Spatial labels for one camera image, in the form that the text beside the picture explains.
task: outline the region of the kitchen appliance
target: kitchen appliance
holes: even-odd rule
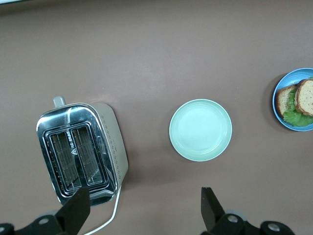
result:
[[[82,187],[92,206],[116,196],[128,169],[126,151],[112,108],[105,103],[66,105],[54,98],[37,134],[59,201],[64,205]]]

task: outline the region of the sandwich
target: sandwich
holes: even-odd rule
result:
[[[313,77],[277,91],[275,108],[285,122],[292,126],[313,123]]]

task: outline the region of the blue plate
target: blue plate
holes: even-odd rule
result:
[[[289,85],[293,85],[293,84],[298,84],[301,80],[303,79],[307,79],[309,77],[313,77],[313,69],[311,68],[302,68],[302,69],[297,69],[294,70],[290,73],[288,73],[287,75],[285,75],[277,84],[275,90],[274,90],[274,94],[273,94],[273,99],[272,99],[272,105],[273,105],[273,110],[274,113],[277,117],[277,119],[287,128],[293,130],[293,131],[311,131],[313,130],[313,124],[307,125],[307,126],[303,126],[303,127],[299,127],[299,126],[292,126],[290,124],[288,124],[287,122],[285,122],[281,117],[279,117],[276,109],[275,109],[275,96],[276,96],[276,92],[284,87],[287,87]]]
[[[220,155],[232,134],[230,117],[218,103],[195,99],[183,104],[173,115],[170,139],[183,157],[202,162]]]

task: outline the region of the silver bolt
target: silver bolt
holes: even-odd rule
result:
[[[278,227],[277,224],[270,223],[270,224],[268,224],[268,228],[271,229],[274,232],[279,232],[280,231],[280,228]]]
[[[41,219],[41,220],[39,220],[39,224],[40,225],[43,225],[43,224],[46,224],[47,222],[49,222],[49,219],[48,218],[43,218],[43,219]]]
[[[228,218],[227,218],[230,222],[232,223],[237,223],[238,222],[238,218],[234,215],[230,215]]]

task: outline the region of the green lettuce leaf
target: green lettuce leaf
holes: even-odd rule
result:
[[[313,123],[313,117],[305,116],[295,109],[294,96],[295,90],[289,93],[289,108],[284,112],[284,121],[293,126],[307,126]]]

